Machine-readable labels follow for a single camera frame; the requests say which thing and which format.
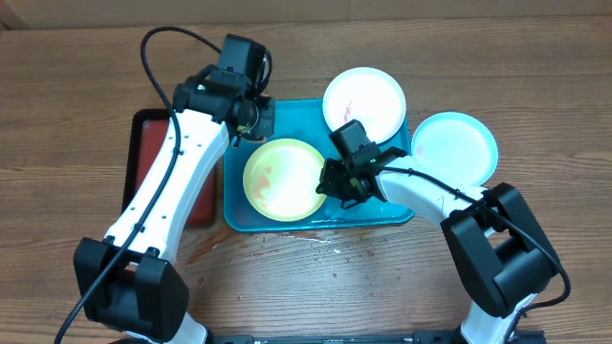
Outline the yellow plate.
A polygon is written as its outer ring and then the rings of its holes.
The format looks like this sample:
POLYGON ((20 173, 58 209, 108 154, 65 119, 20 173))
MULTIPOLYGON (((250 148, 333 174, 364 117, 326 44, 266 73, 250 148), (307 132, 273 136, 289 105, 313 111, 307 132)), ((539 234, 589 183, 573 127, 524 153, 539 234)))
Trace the yellow plate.
POLYGON ((295 222, 313 215, 326 201, 316 192, 324 158, 312 145, 279 139, 257 148, 242 177, 252 207, 278 222, 295 222))

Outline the white plate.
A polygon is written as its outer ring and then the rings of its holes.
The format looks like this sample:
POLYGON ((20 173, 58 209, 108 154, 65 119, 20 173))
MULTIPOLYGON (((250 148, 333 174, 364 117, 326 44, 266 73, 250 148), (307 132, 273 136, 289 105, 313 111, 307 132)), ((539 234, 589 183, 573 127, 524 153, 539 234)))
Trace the white plate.
POLYGON ((358 120, 376 143, 390 140, 401 128, 407 103, 404 91, 389 74, 370 67, 347 70, 327 86, 323 117, 331 131, 358 120))

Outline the light blue plate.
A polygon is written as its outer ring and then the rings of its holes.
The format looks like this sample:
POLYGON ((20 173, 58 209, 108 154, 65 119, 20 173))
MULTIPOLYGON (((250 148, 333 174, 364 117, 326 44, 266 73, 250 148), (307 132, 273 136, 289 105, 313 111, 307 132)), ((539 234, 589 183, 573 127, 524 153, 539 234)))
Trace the light blue plate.
POLYGON ((412 156, 446 178, 480 186, 495 172, 499 152, 492 131, 477 118, 442 112, 418 125, 412 156))

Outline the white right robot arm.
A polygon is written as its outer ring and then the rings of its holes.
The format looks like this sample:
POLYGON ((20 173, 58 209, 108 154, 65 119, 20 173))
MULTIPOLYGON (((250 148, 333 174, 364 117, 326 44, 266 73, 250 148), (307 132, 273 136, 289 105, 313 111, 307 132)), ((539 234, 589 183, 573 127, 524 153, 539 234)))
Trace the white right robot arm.
POLYGON ((454 330, 417 331, 411 343, 543 343, 519 320, 564 301, 567 272, 520 192, 443 178, 399 148, 342 149, 325 162, 317 192, 352 207, 371 198, 405 206, 442 229, 460 280, 472 300, 454 330))

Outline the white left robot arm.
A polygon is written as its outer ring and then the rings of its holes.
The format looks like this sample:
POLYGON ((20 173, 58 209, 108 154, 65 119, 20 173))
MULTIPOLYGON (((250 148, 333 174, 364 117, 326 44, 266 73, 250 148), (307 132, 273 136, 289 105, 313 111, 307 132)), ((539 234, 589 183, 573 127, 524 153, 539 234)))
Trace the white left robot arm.
POLYGON ((189 288, 174 268, 187 217, 232 140, 273 133, 266 78, 208 66, 164 99, 164 143, 133 199, 100 241, 74 254, 81 298, 72 310, 144 343, 204 343, 187 312, 189 288))

